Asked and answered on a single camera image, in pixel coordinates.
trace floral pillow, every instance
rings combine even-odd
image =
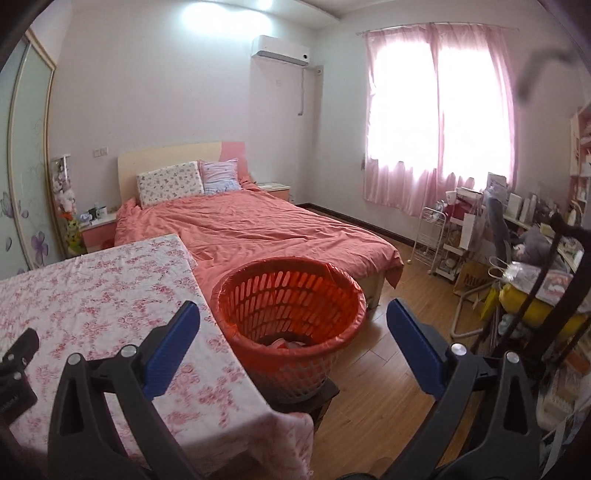
[[[169,200],[203,195],[199,166],[194,161],[141,173],[137,175],[137,180],[142,208]]]

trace bed sheet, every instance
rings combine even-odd
[[[256,190],[188,197],[146,209],[131,199],[118,212],[115,244],[176,233],[198,263],[193,273],[206,299],[234,268],[282,256],[329,262],[356,279],[384,271],[396,287],[404,263],[392,244]]]

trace white air conditioner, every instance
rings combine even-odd
[[[255,38],[252,43],[252,56],[281,60],[300,67],[307,67],[310,64],[309,48],[266,35]]]

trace wardrobe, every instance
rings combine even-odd
[[[47,158],[54,71],[28,32],[0,72],[0,280],[64,258]]]

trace sheer curtain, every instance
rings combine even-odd
[[[514,111],[499,29],[424,24],[367,33],[364,197],[419,215],[489,171],[515,176]]]

